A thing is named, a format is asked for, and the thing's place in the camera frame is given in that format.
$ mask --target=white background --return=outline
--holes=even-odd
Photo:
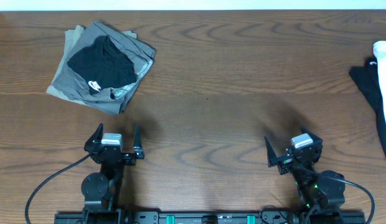
[[[386,0],[0,0],[0,11],[386,9]]]

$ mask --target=nike logo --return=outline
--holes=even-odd
[[[101,87],[99,86],[99,84],[96,81],[89,81],[88,85],[90,87],[92,87],[92,89],[94,89],[96,91],[100,91],[101,90]]]

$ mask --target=black shirt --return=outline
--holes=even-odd
[[[106,35],[97,37],[91,46],[73,55],[67,65],[85,79],[91,95],[136,82],[133,63]]]

